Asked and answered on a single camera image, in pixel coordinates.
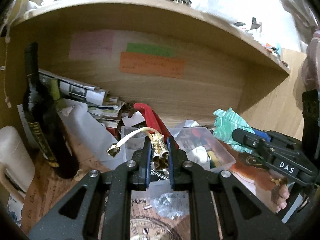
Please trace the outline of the person's right hand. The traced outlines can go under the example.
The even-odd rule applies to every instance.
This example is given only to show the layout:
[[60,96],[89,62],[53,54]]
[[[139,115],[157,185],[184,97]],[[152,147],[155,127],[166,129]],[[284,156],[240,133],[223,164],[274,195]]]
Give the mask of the person's right hand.
[[287,206],[287,199],[290,196],[289,189],[287,187],[286,178],[273,178],[271,179],[273,188],[271,190],[271,201],[275,205],[275,213],[285,209]]

